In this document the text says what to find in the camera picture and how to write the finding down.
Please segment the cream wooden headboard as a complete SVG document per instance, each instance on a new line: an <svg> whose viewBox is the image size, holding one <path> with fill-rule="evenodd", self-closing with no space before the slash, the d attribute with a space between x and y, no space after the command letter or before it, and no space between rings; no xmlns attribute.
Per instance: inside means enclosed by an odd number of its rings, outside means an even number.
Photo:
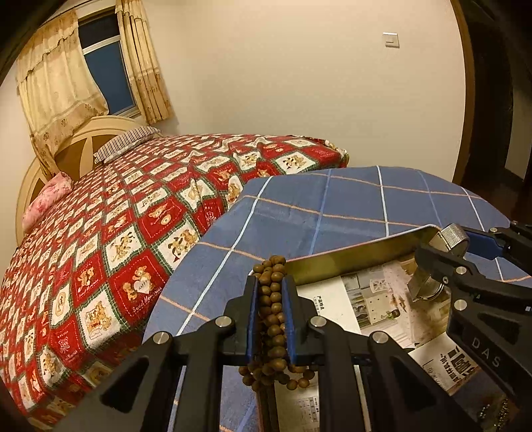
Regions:
<svg viewBox="0 0 532 432"><path fill-rule="evenodd" d="M108 140L145 125L141 118L132 119L116 115L93 117L60 146L55 155L55 162L62 171L77 181L94 168L94 153ZM18 246L24 238L22 226L24 211L46 183L47 178L42 173L38 159L33 159L26 171L17 199L15 234Z"/></svg>

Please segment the blue plaid tablecloth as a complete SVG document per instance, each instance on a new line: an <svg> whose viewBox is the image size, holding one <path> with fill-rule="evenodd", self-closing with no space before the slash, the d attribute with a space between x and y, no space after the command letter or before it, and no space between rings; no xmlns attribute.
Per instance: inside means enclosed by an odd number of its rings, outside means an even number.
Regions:
<svg viewBox="0 0 532 432"><path fill-rule="evenodd" d="M231 409L244 410L238 366L224 358L233 332L224 314L243 294L252 267L272 255L287 261L449 224L475 230L522 227L480 196L410 168L337 168L257 178L186 254L163 288L146 331L143 352L163 384L151 399L166 409L161 430L215 431ZM507 258L471 261L485 277L509 282L531 271L531 249L521 264Z"/></svg>

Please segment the pink floral pillow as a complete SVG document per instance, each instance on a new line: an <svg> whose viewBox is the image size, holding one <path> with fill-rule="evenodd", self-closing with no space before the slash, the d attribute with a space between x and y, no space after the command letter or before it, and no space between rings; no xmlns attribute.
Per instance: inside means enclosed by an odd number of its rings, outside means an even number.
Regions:
<svg viewBox="0 0 532 432"><path fill-rule="evenodd" d="M71 193L72 190L73 181L64 172L59 172L49 180L24 211L22 217L23 233L29 234L52 206Z"/></svg>

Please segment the white wall switch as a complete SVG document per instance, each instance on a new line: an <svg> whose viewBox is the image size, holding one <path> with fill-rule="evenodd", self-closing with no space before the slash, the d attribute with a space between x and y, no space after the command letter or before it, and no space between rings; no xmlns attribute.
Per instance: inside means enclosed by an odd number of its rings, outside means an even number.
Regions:
<svg viewBox="0 0 532 432"><path fill-rule="evenodd" d="M399 34L397 32L384 32L382 39L386 48L398 49L400 47Z"/></svg>

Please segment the printed paper leaflet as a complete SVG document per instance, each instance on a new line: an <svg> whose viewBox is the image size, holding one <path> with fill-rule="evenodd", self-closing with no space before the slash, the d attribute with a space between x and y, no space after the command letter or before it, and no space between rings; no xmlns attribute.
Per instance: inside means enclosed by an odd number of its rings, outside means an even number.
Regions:
<svg viewBox="0 0 532 432"><path fill-rule="evenodd" d="M283 431L477 431L455 396L478 371L446 335L450 300L411 301L412 261L300 283L318 355L305 390L276 389Z"/></svg>

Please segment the right beige curtain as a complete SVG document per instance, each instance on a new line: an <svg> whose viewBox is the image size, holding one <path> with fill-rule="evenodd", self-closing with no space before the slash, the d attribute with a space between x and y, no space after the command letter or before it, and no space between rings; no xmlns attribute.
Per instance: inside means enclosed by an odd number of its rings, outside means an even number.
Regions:
<svg viewBox="0 0 532 432"><path fill-rule="evenodd" d="M133 100L149 124L173 116L142 1L116 1L120 46Z"/></svg>

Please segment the left beige curtain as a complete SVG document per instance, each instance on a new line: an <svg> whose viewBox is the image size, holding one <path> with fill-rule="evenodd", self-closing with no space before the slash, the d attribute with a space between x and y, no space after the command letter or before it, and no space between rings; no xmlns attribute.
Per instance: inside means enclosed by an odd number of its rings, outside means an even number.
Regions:
<svg viewBox="0 0 532 432"><path fill-rule="evenodd" d="M43 174L59 168L55 154L62 143L108 104L86 63L71 10L45 23L16 60L17 91L29 125L30 140Z"/></svg>

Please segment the checked grey pillow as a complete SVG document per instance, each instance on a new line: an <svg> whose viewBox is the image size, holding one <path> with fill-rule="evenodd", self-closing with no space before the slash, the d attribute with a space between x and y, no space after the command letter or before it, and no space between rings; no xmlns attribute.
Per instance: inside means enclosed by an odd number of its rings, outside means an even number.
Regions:
<svg viewBox="0 0 532 432"><path fill-rule="evenodd" d="M100 164L109 158L121 156L125 151L132 149L146 140L161 136L161 131L152 126L139 126L121 133L94 153L94 163Z"/></svg>

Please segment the dark window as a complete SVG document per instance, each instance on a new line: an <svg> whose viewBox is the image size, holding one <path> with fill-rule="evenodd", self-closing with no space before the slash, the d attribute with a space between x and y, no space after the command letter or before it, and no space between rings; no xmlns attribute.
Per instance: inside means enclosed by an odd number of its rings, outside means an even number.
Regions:
<svg viewBox="0 0 532 432"><path fill-rule="evenodd" d="M109 114L137 117L140 111L128 82L114 9L83 18L78 34L88 69L107 102Z"/></svg>

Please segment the pink metal tin box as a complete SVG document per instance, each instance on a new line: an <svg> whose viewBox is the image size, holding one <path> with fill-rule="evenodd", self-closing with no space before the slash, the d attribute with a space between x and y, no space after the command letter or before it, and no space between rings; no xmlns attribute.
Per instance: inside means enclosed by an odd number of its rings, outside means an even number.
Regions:
<svg viewBox="0 0 532 432"><path fill-rule="evenodd" d="M519 229L425 226L284 264L293 374L258 393L264 431L522 431L531 291L471 256L521 264Z"/></svg>

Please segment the beige curtain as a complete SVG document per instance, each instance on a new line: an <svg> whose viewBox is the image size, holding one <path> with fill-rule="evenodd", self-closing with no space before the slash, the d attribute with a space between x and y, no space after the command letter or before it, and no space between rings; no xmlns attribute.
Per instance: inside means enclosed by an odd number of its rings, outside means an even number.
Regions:
<svg viewBox="0 0 532 432"><path fill-rule="evenodd" d="M45 23L16 60L17 91L29 125L30 140L43 174L59 168L55 154L62 143L108 104L86 63L71 10Z"/></svg>
<svg viewBox="0 0 532 432"><path fill-rule="evenodd" d="M173 116L142 1L116 1L120 46L133 100L149 124Z"/></svg>

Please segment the brown wooden door frame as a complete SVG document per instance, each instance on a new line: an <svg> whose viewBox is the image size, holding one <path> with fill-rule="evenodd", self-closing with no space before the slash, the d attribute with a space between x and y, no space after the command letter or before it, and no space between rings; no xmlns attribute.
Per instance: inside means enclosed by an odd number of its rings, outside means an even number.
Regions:
<svg viewBox="0 0 532 432"><path fill-rule="evenodd" d="M465 66L465 116L461 145L453 177L453 182L460 184L464 180L465 170L471 151L471 136L475 113L475 66L471 35L466 22L464 9L458 0L451 0L450 3L452 5L456 17L458 31L460 33Z"/></svg>

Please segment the silver metal watch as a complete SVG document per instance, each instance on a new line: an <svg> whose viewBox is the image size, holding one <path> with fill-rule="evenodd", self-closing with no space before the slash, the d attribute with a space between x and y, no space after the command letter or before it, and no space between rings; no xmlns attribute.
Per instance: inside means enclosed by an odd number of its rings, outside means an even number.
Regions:
<svg viewBox="0 0 532 432"><path fill-rule="evenodd" d="M449 284L447 276L460 264L470 239L458 224L449 224L415 252L417 269L408 282L413 301L430 301Z"/></svg>

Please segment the red patterned bedspread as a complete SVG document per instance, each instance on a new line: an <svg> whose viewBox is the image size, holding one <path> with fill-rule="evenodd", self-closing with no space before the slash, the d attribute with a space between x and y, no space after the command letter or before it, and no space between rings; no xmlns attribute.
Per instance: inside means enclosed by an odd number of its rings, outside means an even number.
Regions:
<svg viewBox="0 0 532 432"><path fill-rule="evenodd" d="M52 429L139 347L173 271L247 182L348 161L315 138L184 135L77 180L1 284L1 377L30 426Z"/></svg>

